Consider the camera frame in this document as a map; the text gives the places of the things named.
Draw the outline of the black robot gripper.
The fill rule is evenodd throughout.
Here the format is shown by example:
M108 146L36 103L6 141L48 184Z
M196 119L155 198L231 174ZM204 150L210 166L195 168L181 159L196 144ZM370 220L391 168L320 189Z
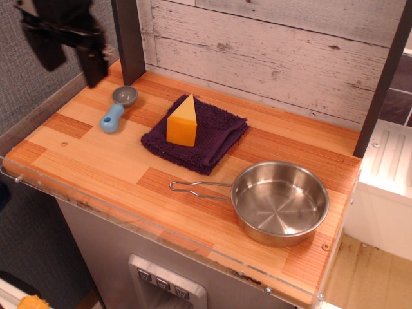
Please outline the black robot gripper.
M76 48L86 82L94 88L108 74L104 31L91 14L92 1L15 1L21 28L47 71L66 61L62 45Z

